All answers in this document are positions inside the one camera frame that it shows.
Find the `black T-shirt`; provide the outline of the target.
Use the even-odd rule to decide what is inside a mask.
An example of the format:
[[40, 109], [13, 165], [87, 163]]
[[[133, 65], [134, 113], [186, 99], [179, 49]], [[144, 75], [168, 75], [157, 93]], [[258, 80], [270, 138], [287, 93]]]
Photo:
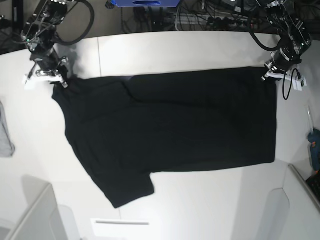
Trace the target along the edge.
[[71, 77], [52, 99], [65, 136], [114, 208], [155, 192], [151, 174], [269, 164], [277, 84], [263, 67]]

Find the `power strip with plugs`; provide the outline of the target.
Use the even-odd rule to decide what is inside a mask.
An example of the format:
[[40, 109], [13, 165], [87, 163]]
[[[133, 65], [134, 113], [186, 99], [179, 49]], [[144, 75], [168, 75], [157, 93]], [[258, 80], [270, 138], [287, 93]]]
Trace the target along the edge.
[[206, 26], [213, 29], [228, 29], [228, 28], [244, 28], [248, 24], [247, 18], [229, 18], [229, 17], [209, 17]]

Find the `blue glue gun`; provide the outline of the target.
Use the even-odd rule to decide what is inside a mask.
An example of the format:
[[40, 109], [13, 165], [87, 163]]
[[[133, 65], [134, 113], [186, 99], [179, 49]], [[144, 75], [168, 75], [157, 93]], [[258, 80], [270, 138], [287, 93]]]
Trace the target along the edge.
[[307, 140], [310, 143], [310, 165], [314, 171], [318, 172], [320, 170], [320, 131], [315, 128], [310, 106], [308, 105], [306, 109], [310, 125], [310, 131], [307, 135]]

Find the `grey cloth at left edge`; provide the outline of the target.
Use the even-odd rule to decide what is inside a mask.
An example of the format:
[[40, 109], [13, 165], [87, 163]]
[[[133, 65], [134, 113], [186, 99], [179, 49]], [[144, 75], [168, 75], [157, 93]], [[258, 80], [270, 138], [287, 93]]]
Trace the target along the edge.
[[10, 158], [15, 153], [15, 145], [11, 141], [9, 129], [7, 125], [5, 109], [0, 103], [0, 157], [1, 158]]

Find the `blue plastic box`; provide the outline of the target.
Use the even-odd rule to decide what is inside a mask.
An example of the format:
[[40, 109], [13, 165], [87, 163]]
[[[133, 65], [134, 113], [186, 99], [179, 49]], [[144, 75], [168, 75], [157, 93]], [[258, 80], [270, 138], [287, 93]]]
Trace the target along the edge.
[[175, 8], [180, 0], [111, 0], [119, 8], [126, 7], [171, 7]]

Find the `black keyboard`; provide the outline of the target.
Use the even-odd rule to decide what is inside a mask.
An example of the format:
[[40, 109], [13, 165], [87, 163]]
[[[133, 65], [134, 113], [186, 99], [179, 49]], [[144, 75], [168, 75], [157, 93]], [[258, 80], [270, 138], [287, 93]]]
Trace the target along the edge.
[[306, 180], [314, 196], [320, 201], [320, 174], [315, 174]]

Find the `grey partition panel right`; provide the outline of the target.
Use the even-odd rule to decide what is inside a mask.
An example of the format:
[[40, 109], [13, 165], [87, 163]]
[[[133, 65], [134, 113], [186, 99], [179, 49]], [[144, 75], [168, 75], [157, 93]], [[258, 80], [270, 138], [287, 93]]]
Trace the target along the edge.
[[299, 213], [306, 215], [308, 219], [320, 218], [320, 201], [292, 164], [288, 165], [283, 189], [293, 209], [297, 209]]

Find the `grey partition panel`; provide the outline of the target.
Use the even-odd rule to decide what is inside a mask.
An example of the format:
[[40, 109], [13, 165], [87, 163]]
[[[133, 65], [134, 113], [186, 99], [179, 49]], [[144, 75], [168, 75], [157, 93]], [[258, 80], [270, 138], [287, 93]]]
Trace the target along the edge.
[[293, 209], [297, 209], [299, 213], [306, 215], [308, 219], [320, 218], [320, 201], [292, 164], [288, 165], [283, 189]]
[[7, 240], [67, 240], [53, 186], [47, 184], [6, 236]]

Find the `grey partition panel left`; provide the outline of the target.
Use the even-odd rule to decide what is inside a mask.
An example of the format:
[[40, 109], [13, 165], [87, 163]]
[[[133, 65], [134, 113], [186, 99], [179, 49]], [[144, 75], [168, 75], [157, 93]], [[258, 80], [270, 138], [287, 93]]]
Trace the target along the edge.
[[47, 184], [6, 236], [7, 240], [67, 240], [53, 186]]

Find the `white label plate with slot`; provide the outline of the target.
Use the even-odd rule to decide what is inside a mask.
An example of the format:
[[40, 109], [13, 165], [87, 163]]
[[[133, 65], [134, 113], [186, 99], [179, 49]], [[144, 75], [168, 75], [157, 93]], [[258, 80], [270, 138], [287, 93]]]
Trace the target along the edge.
[[142, 220], [92, 218], [91, 225], [97, 237], [125, 238], [147, 236], [150, 223]]

